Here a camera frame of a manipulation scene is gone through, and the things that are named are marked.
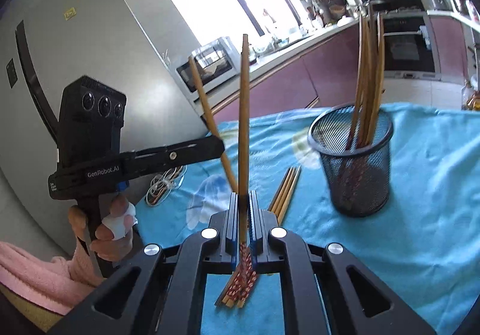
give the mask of black mesh pencil holder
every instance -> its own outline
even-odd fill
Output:
[[[355,148],[357,125],[352,146],[346,150],[352,113],[351,104],[323,113],[311,124],[308,142],[320,154],[334,207],[345,215],[364,217],[380,210],[390,194],[393,124],[380,110],[371,144]]]

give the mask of basket rim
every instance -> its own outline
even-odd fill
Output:
[[[318,116],[315,121],[310,125],[310,128],[308,129],[308,136],[307,136],[307,139],[308,139],[308,144],[313,148],[315,149],[316,151],[318,151],[320,154],[322,155],[326,155],[326,156],[331,156],[331,157],[334,157],[334,158],[352,158],[352,157],[359,157],[359,156],[364,156],[364,155],[369,155],[369,154],[372,154],[374,153],[375,151],[379,150],[380,148],[382,148],[383,146],[385,146],[386,143],[388,143],[390,141],[390,139],[392,139],[392,136],[393,136],[393,123],[392,123],[392,120],[390,119],[390,116],[388,115],[387,112],[385,112],[383,109],[380,108],[380,110],[385,114],[385,116],[387,117],[388,119],[388,128],[387,128],[387,131],[385,133],[385,136],[383,136],[383,138],[376,144],[374,145],[368,145],[366,147],[362,147],[362,148],[358,148],[356,150],[353,150],[353,151],[343,151],[341,153],[336,153],[336,152],[331,152],[331,151],[328,151],[325,147],[321,146],[316,140],[315,138],[313,137],[313,135],[311,134],[312,132],[312,129],[314,128],[315,124],[321,120],[323,117],[325,117],[327,114],[330,114],[336,110],[340,110],[340,109],[344,109],[346,107],[349,107],[349,106],[352,106],[354,107],[354,103],[352,102],[349,102],[349,103],[343,103],[342,105],[337,105],[337,106],[334,106],[332,107],[331,109],[327,110],[326,112],[323,112],[320,116]]]

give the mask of white finger tape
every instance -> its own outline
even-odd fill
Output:
[[[113,232],[113,240],[117,241],[118,239],[125,237],[125,235],[128,232],[125,229],[125,224],[123,222],[125,216],[127,215],[133,216],[133,220],[134,220],[133,224],[135,225],[138,223],[138,220],[135,217],[135,214],[136,214],[135,206],[132,203],[130,203],[124,215],[119,217],[113,217],[111,214],[109,214],[107,217],[105,217],[102,220],[102,224],[106,226],[110,231]]]

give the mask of pink fleece robe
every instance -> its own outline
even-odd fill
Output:
[[[102,282],[80,243],[71,261],[40,261],[23,249],[0,242],[0,284],[25,300],[66,315]]]

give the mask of cabinet door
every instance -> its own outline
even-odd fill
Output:
[[[303,57],[320,106],[355,100],[358,56],[359,28],[353,25]]]
[[[430,17],[442,80],[463,83],[468,77],[467,48],[460,21],[450,17]]]
[[[304,108],[316,97],[303,60],[299,59],[250,89],[250,117]],[[238,99],[214,116],[217,123],[238,117]]]

